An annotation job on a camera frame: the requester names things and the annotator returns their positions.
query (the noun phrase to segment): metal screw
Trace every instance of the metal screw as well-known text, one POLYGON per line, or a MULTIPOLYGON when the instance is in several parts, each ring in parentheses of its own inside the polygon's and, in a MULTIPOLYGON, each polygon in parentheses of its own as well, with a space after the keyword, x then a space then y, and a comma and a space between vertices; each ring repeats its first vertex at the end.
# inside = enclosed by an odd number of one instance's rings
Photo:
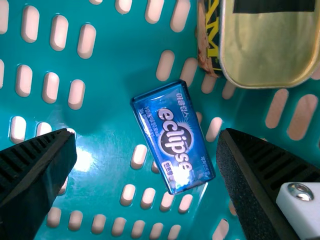
POLYGON ((288 185, 288 190, 292 196, 299 200, 312 201, 313 199, 315 199, 315 196, 311 189, 301 183, 290 183, 288 185))

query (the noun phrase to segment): blue mint tin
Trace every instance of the blue mint tin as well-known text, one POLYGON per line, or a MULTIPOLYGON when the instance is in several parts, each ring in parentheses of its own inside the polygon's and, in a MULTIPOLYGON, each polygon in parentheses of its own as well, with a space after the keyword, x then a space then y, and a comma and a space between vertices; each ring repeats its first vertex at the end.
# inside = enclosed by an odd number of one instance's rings
POLYGON ((131 106, 170 194, 216 176, 184 81, 134 97, 131 106))

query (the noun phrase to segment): teal plastic basket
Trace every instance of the teal plastic basket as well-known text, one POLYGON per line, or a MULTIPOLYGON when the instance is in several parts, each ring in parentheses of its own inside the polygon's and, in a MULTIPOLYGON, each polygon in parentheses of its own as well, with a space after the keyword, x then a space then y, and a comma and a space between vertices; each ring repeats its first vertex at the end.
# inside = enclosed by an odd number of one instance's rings
MULTIPOLYGON (((7 1, 0 0, 2 7, 4 2, 7 1)), ((181 227, 177 237, 180 240, 213 239, 215 231, 215 240, 225 235, 227 240, 245 239, 238 218, 229 209, 228 192, 217 168, 214 180, 176 195, 169 210, 163 211, 160 206, 166 188, 162 177, 152 171, 153 158, 149 151, 140 169, 131 167, 135 147, 146 142, 130 107, 130 99, 179 79, 186 59, 197 56, 197 3, 193 0, 190 3, 184 29, 174 32, 171 29, 174 0, 165 1, 155 24, 145 19, 146 0, 133 0, 127 14, 116 10, 115 0, 104 0, 97 5, 89 0, 9 0, 8 28, 0 34, 0 59, 4 63, 0 89, 1 149, 14 144, 10 136, 15 116, 26 121, 25 139, 35 137, 42 122, 50 124, 52 130, 67 127, 76 132, 77 163, 68 177, 65 193, 53 204, 61 210, 60 221, 57 226, 49 227, 46 218, 36 240, 127 240, 132 237, 136 221, 145 223, 140 236, 143 240, 149 239, 156 223, 163 224, 159 239, 167 239, 176 225, 181 227), (39 12, 38 34, 33 43, 29 43, 32 40, 26 42, 21 34, 27 6, 34 6, 39 12), (66 45, 62 51, 50 45, 52 22, 57 15, 68 21, 66 45), (96 30, 93 53, 88 59, 77 53, 84 24, 91 24, 96 30), (175 59, 169 79, 161 82, 156 71, 164 50, 171 50, 175 59), (20 65, 32 69, 31 91, 26 97, 16 91, 20 65), (44 79, 49 72, 59 77, 57 100, 51 104, 43 99, 44 79), (68 104, 71 82, 76 79, 85 84, 83 105, 78 110, 71 109, 68 104), (135 186, 134 198, 129 206, 123 206, 121 196, 128 184, 135 186), (155 190, 155 196, 152 206, 143 209, 142 196, 148 188, 155 190), (193 196, 191 205, 188 211, 180 213, 181 200, 187 194, 193 196), (69 224, 73 211, 83 214, 79 229, 69 224), (98 214, 104 215, 106 222, 103 231, 96 234, 92 233, 92 225, 98 214), (112 235, 112 228, 117 218, 124 218, 125 225, 122 234, 116 237, 112 235), (217 229, 221 220, 223 226, 217 229)), ((204 72, 198 68, 189 87, 194 108, 202 114, 204 135, 212 119, 219 117, 223 121, 221 129, 234 128, 265 138, 320 165, 318 108, 301 140, 292 140, 287 134, 299 99, 307 94, 320 96, 317 81, 308 80, 288 90, 283 112, 282 108, 277 111, 282 112, 279 123, 271 129, 266 126, 265 119, 277 90, 235 89, 220 78, 213 90, 203 93, 204 77, 204 72)), ((206 146, 216 167, 217 139, 207 142, 206 146)))

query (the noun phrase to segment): oval hole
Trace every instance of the oval hole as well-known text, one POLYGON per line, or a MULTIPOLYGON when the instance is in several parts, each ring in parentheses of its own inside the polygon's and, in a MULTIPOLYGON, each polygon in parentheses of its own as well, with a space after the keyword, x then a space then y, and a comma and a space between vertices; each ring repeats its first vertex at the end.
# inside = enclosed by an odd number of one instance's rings
POLYGON ((58 195, 63 195, 65 194, 66 190, 67 190, 67 184, 68 184, 68 176, 66 177, 64 184, 62 185, 62 187, 60 188, 60 191, 58 193, 58 195))
POLYGON ((122 190, 120 203, 123 206, 129 206, 134 199, 135 192, 136 192, 136 187, 134 185, 132 184, 125 185, 122 190))
POLYGON ((179 205, 179 213, 184 214, 189 210, 193 198, 194 197, 191 194, 183 196, 179 205))
POLYGON ((201 114, 201 112, 195 112, 195 114, 196 114, 196 118, 198 119, 198 122, 199 122, 199 124, 201 124, 201 122, 202 122, 202 114, 201 114))
POLYGON ((132 0, 115 0, 115 9, 120 14, 127 14, 130 12, 132 0))
POLYGON ((57 207, 51 207, 46 217, 46 225, 50 228, 56 228, 60 224, 61 209, 57 207))
POLYGON ((274 94, 273 100, 270 104, 269 111, 265 118, 265 125, 269 129, 274 129, 278 126, 282 112, 284 111, 289 92, 286 89, 280 89, 274 94))
POLYGON ((151 240, 156 240, 160 238, 161 232, 164 229, 164 225, 161 222, 157 222, 152 226, 149 238, 151 240))
POLYGON ((159 81, 166 81, 170 77, 170 73, 175 61, 175 54, 171 50, 165 50, 161 54, 158 67, 156 69, 156 78, 159 81))
POLYGON ((5 63, 0 59, 0 89, 2 89, 4 85, 4 76, 5 76, 5 63))
POLYGON ((44 134, 48 134, 52 132, 52 127, 50 126, 49 123, 47 122, 40 122, 38 124, 38 127, 36 128, 36 136, 41 136, 41 135, 44 135, 44 134))
POLYGON ((138 220, 133 224, 131 237, 133 239, 138 239, 141 237, 142 233, 144 232, 146 223, 142 220, 138 220))
POLYGON ((97 214, 93 218, 93 223, 91 227, 91 232, 93 234, 101 234, 105 228, 106 216, 103 214, 97 214))
POLYGON ((89 0, 90 3, 94 4, 94 5, 99 5, 103 2, 103 0, 89 0))
POLYGON ((213 235, 212 240, 224 240, 227 236, 229 231, 229 223, 225 219, 221 219, 218 226, 216 227, 213 235))
POLYGON ((229 200, 229 210, 230 210, 230 213, 233 215, 233 216, 237 216, 237 212, 236 212, 236 208, 235 206, 233 205, 232 201, 229 200))
POLYGON ((156 195, 156 190, 154 190, 152 187, 147 188, 144 190, 140 206, 142 209, 149 209, 152 206, 152 203, 154 202, 154 198, 156 195))
POLYGON ((131 167, 133 169, 140 169, 144 165, 147 155, 147 147, 143 144, 139 144, 134 148, 132 158, 131 158, 131 167))
POLYGON ((82 212, 75 210, 71 212, 68 228, 71 231, 78 231, 81 227, 82 218, 83 218, 82 212))
POLYGON ((286 131, 292 140, 298 141, 304 138, 317 104, 318 98, 313 94, 307 94, 300 98, 286 131))
POLYGON ((165 192, 162 197, 160 210, 162 212, 169 211, 171 208, 172 202, 174 201, 174 195, 170 195, 168 192, 165 192))
POLYGON ((10 139, 14 144, 19 144, 25 140, 27 122, 21 116, 15 116, 11 120, 10 139))
POLYGON ((164 3, 165 0, 148 0, 144 16, 148 23, 155 24, 159 21, 164 3))
POLYGON ((62 51, 66 47, 69 23, 62 16, 57 15, 52 20, 50 45, 56 51, 62 51))
POLYGON ((48 72, 44 77, 42 98, 48 104, 57 100, 60 79, 54 72, 48 72))
POLYGON ((152 163, 151 170, 152 170, 152 172, 154 172, 155 174, 158 174, 158 173, 159 173, 159 169, 158 169, 155 161, 153 161, 153 163, 152 163))
POLYGON ((7 0, 0 0, 0 34, 8 30, 9 3, 7 0))
POLYGON ((121 236, 121 234, 124 231, 126 221, 127 220, 125 220, 123 217, 117 217, 114 220, 114 223, 113 223, 113 226, 112 226, 112 232, 111 232, 111 234, 114 237, 121 236))
POLYGON ((85 24, 81 27, 78 42, 78 55, 83 59, 88 59, 94 52, 97 31, 91 24, 85 24))
POLYGON ((189 0, 176 0, 170 23, 170 27, 174 32, 179 33, 185 28, 190 7, 189 0))
POLYGON ((68 105, 73 110, 79 110, 84 102, 86 85, 80 79, 73 80, 70 86, 68 105))
POLYGON ((168 240, 176 240, 179 236, 179 232, 181 230, 180 225, 173 225, 170 229, 169 235, 168 235, 168 240))
POLYGON ((28 97, 31 92, 32 70, 27 65, 20 65, 17 69, 15 91, 21 97, 28 97))
POLYGON ((314 71, 311 78, 314 80, 320 80, 320 66, 314 71))
POLYGON ((38 37, 39 11, 34 6, 26 6, 23 10, 21 36, 27 43, 34 43, 38 37))
POLYGON ((198 62, 195 58, 189 57, 187 60, 185 60, 180 79, 186 82, 186 85, 189 87, 195 77, 196 70, 198 67, 198 62))
POLYGON ((208 142, 213 142, 218 136, 221 126, 222 119, 220 117, 215 117, 214 119, 212 119, 208 131, 206 132, 205 139, 208 142))
POLYGON ((225 100, 229 100, 234 95, 235 90, 236 90, 236 86, 233 85, 231 82, 226 81, 225 85, 224 85, 224 88, 222 90, 222 97, 225 100))
POLYGON ((213 91, 214 86, 216 84, 216 78, 213 76, 210 76, 209 74, 204 75, 201 90, 204 94, 209 94, 213 91))

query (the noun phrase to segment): eclipse logo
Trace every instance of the eclipse logo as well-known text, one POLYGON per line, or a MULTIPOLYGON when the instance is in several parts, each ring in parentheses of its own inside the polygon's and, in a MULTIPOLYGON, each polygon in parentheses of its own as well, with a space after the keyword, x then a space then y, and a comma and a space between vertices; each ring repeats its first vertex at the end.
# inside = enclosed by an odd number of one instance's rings
POLYGON ((158 117, 164 120, 162 124, 164 131, 160 136, 162 150, 174 156, 175 160, 179 162, 180 168, 191 171, 193 167, 189 162, 189 155, 187 154, 193 141, 191 133, 185 127, 173 121, 174 114, 167 108, 160 109, 158 117))

